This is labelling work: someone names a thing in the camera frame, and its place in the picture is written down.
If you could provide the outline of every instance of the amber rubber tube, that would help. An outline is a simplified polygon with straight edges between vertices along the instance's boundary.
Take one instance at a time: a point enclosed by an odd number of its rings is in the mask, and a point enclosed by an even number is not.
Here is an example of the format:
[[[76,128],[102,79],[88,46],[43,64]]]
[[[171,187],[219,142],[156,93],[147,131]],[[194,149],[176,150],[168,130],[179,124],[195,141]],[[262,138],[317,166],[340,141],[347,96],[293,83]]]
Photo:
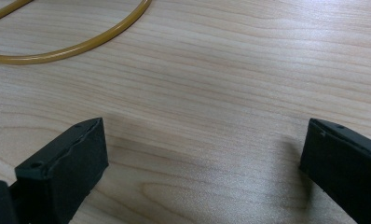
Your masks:
[[[17,0],[16,2],[0,9],[0,19],[22,7],[32,0]],[[143,13],[150,6],[152,0],[142,0],[137,8],[135,8],[129,16],[127,16],[123,21],[116,24],[114,27],[110,28],[101,35],[97,35],[92,39],[89,39],[80,44],[74,45],[66,49],[59,49],[49,53],[35,54],[35,55],[25,55],[25,56],[7,56],[0,55],[0,63],[6,64],[32,64],[32,63],[50,63],[58,61],[61,59],[66,59],[69,57],[76,56],[78,54],[84,53],[90,49],[94,49],[101,44],[113,39],[117,35],[128,29],[134,22],[136,22]]]

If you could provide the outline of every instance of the black plastic object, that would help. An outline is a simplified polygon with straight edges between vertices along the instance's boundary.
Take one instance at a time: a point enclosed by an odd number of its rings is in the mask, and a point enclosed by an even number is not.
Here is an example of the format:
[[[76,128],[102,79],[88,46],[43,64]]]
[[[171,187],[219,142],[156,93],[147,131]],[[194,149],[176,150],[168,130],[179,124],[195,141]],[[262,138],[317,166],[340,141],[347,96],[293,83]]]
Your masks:
[[[103,120],[74,125],[16,167],[10,188],[0,181],[0,224],[69,223],[107,166]]]
[[[371,140],[311,119],[300,169],[357,223],[371,224]]]

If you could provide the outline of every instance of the small hole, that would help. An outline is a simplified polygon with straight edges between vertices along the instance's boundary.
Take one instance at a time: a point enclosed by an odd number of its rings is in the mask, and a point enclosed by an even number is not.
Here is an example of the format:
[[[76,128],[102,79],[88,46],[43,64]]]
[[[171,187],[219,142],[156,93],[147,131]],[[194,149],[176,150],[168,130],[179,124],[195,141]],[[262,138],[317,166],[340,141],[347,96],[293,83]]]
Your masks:
[[[35,168],[39,168],[40,166],[42,166],[44,163],[42,161],[37,161],[37,162],[34,162],[31,164],[31,168],[35,169]]]

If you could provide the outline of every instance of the light wood surface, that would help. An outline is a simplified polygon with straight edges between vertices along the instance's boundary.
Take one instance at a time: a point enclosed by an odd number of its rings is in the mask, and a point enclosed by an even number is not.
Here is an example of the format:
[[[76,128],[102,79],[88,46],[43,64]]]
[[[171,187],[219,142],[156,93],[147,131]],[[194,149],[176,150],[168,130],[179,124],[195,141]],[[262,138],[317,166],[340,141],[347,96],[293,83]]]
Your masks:
[[[138,4],[36,0],[0,20],[0,53],[68,47]],[[96,117],[110,167],[72,223],[354,223],[297,166],[311,117],[371,138],[371,1],[154,0],[85,54],[0,64],[0,179]]]

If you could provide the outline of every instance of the wooden table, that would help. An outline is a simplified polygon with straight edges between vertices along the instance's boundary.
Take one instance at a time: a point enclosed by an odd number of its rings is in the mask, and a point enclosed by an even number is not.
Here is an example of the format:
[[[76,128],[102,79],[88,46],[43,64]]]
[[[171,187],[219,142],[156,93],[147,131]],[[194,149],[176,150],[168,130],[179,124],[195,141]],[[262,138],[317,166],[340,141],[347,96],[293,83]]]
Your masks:
[[[138,3],[36,0],[0,20],[0,53],[79,43]],[[354,223],[297,166],[311,117],[371,138],[371,1],[154,0],[97,49],[0,64],[0,179],[96,117],[110,166],[72,223]]]

